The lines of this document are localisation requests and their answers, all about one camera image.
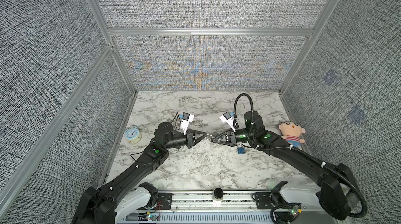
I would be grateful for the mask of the blue padlock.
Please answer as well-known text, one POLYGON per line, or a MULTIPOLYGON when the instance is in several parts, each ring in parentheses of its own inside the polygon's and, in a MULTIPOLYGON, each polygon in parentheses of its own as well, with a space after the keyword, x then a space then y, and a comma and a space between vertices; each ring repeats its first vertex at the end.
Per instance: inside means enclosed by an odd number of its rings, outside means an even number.
POLYGON ((237 144, 237 152, 239 155, 245 154, 245 147, 242 144, 237 144))

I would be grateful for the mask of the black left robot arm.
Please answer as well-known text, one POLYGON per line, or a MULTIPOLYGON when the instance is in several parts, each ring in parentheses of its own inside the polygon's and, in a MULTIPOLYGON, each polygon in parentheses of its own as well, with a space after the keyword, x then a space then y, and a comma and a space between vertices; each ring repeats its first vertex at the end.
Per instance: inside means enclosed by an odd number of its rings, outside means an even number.
POLYGON ((158 190, 142 179, 156 171, 168 158, 169 149, 192 148, 207 133, 190 130, 186 134, 162 122, 140 157, 119 176, 99 187, 89 187, 78 203, 73 224, 115 224, 140 208, 156 207, 158 190))

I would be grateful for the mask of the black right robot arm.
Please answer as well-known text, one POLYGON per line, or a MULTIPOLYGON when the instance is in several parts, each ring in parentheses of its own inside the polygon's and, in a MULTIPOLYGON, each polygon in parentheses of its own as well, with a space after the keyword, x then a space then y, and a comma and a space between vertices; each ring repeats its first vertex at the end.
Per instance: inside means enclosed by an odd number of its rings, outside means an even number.
POLYGON ((278 134, 266 130, 262 117, 256 111, 246 112, 244 121, 245 128, 231 127, 212 138, 212 142, 230 147, 248 142, 251 148, 290 164, 318 187, 304 196, 301 190, 291 192, 289 182, 281 181, 270 192, 273 210, 316 205, 337 220, 362 218, 367 214, 367 201, 348 166, 342 163, 333 165, 291 145, 278 134))

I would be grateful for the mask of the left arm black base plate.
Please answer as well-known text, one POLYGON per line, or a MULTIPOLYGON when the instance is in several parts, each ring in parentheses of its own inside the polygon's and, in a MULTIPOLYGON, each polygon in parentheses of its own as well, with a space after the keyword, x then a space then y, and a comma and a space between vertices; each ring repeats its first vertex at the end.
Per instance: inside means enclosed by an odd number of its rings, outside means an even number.
POLYGON ((159 192, 157 196, 151 196, 149 202, 145 207, 137 208, 135 210, 151 210, 154 211, 156 207, 161 210, 170 210, 172 205, 172 193, 159 192))

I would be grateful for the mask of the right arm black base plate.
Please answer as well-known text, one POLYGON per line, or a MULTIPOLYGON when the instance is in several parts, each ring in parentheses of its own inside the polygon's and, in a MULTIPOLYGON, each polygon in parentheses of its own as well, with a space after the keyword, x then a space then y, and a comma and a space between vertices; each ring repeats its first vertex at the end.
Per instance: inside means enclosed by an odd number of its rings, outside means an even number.
POLYGON ((301 204, 290 206, 290 203, 286 202, 280 194, 272 192, 253 193, 251 198, 254 200, 258 210, 273 209, 274 207, 290 209, 295 206, 301 206, 301 204))

